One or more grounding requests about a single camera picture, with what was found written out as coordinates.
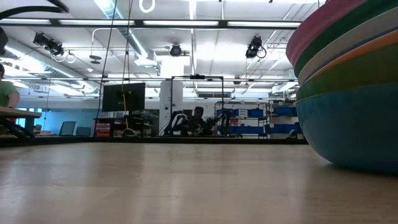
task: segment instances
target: teal bowl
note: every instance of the teal bowl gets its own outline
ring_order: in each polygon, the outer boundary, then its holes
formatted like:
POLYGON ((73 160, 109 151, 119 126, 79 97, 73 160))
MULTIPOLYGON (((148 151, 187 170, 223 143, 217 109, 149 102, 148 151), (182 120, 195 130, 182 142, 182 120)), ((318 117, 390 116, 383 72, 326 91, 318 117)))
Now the teal bowl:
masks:
POLYGON ((310 145, 330 162, 398 174, 398 83, 362 86, 297 102, 310 145))

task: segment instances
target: computer monitor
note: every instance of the computer monitor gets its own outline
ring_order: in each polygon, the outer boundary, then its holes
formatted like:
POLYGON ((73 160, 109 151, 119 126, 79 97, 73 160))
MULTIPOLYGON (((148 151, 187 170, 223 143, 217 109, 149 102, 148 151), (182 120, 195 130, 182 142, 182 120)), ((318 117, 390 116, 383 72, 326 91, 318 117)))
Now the computer monitor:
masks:
POLYGON ((137 111, 145 109, 145 83, 106 85, 102 102, 103 112, 137 111), (126 98, 124 107, 123 93, 126 98))

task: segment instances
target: orange stripe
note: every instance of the orange stripe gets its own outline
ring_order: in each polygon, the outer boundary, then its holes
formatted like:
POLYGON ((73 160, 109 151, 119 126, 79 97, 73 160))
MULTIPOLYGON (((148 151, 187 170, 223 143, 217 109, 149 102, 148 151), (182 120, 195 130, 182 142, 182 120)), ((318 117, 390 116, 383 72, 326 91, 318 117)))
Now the orange stripe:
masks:
POLYGON ((398 30, 391 32, 389 34, 386 34, 382 37, 379 37, 377 39, 374 39, 372 41, 369 41, 368 43, 355 48, 354 50, 345 53, 344 55, 336 58, 334 61, 330 62, 329 64, 325 65, 323 68, 319 69, 319 71, 317 71, 315 74, 313 74, 307 81, 309 81, 311 78, 321 74, 322 72, 324 72, 325 70, 327 70, 328 68, 331 68, 335 65, 341 64, 345 61, 348 61, 352 58, 358 57, 360 55, 366 54, 368 52, 371 52, 373 50, 376 49, 380 49, 382 47, 391 45, 398 42, 398 30))

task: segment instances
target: ceiling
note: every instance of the ceiling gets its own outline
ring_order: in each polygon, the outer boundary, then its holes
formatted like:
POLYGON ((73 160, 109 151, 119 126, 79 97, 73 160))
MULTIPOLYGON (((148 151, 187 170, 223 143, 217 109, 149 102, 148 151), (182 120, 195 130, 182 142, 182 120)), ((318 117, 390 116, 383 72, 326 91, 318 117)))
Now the ceiling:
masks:
MULTIPOLYGON (((269 0, 197 0, 196 13, 194 19, 201 20, 255 20, 255 21, 302 21, 311 13, 318 9, 324 1, 317 3, 309 0, 274 0, 272 4, 269 0)), ((150 7, 151 0, 144 0, 144 7, 150 7)), ((131 19, 190 19, 190 2, 187 0, 155 0, 156 5, 152 12, 143 13, 139 7, 139 1, 132 3, 131 19)), ((94 0, 64 0, 70 8, 69 14, 55 14, 47 12, 30 12, 18 14, 14 17, 23 18, 64 18, 64 19, 105 19, 103 12, 95 4, 94 0)), ((5 0, 0 5, 0 12, 7 9, 41 5, 51 6, 44 0, 5 0)), ((118 0, 117 5, 124 15, 129 14, 129 0, 118 0)), ((126 39, 116 30, 112 31, 109 40, 110 30, 98 30, 94 36, 93 51, 91 53, 91 38, 95 28, 81 27, 21 27, 4 26, 3 29, 10 39, 26 45, 35 51, 44 54, 48 58, 51 55, 44 49, 37 49, 32 43, 37 32, 42 32, 51 39, 61 42, 63 48, 75 54, 76 60, 73 63, 61 62, 62 65, 82 74, 85 77, 101 77, 109 74, 109 77, 121 77, 123 70, 128 66, 123 62, 124 48, 126 39), (102 57, 101 64, 90 63, 92 59, 89 55, 102 57)), ((209 30, 197 29, 195 32, 196 51, 192 53, 192 32, 190 29, 134 29, 134 35, 139 42, 147 49, 156 52, 158 59, 162 60, 168 56, 169 48, 172 44, 180 44, 187 55, 192 55, 197 59, 196 73, 201 75, 224 76, 225 78, 293 78, 290 69, 292 68, 286 59, 284 50, 293 30, 250 30, 250 29, 226 29, 209 30), (255 35, 262 37, 263 43, 267 42, 268 55, 264 60, 255 58, 248 60, 245 52, 248 44, 255 35)), ((184 63, 184 74, 191 74, 189 56, 181 57, 184 63)), ((149 78, 157 77, 157 72, 153 68, 138 67, 134 63, 134 55, 131 55, 130 73, 132 77, 149 78)), ((148 86, 157 86, 160 82, 148 82, 148 86)), ((272 82, 258 83, 253 88, 271 88, 275 84, 272 82)))

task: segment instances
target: office chair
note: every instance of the office chair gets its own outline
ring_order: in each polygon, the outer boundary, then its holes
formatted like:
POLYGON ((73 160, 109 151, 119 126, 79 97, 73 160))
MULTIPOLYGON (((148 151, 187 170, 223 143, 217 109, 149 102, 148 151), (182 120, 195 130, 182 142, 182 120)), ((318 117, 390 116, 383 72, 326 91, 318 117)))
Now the office chair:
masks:
POLYGON ((77 127, 76 129, 76 136, 91 136, 91 128, 87 127, 77 127))
POLYGON ((59 136, 73 136, 76 121, 65 121, 62 123, 59 136))

